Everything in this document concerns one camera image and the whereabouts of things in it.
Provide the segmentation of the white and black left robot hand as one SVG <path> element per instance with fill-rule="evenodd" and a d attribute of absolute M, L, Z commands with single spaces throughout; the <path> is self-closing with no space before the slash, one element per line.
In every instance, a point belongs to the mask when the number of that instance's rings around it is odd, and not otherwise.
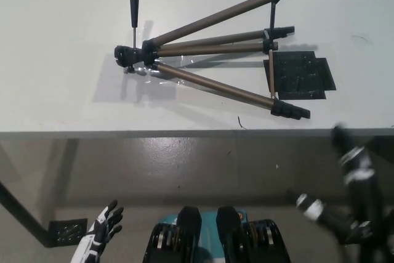
<path fill-rule="evenodd" d="M 76 251 L 71 258 L 71 263 L 97 263 L 112 238 L 123 227 L 123 207 L 117 207 L 118 201 L 113 200 L 97 216 L 86 234 L 82 237 Z"/>

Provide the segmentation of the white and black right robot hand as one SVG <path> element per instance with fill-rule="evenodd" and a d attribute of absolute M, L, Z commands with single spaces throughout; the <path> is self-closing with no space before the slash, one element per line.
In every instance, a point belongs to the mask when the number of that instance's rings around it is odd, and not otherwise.
<path fill-rule="evenodd" d="M 384 200 L 369 153 L 357 145 L 342 126 L 335 126 L 331 137 L 339 158 L 351 215 L 331 210 L 319 198 L 307 193 L 289 189 L 286 196 L 308 220 L 330 231 L 342 244 L 384 243 L 388 236 Z"/>

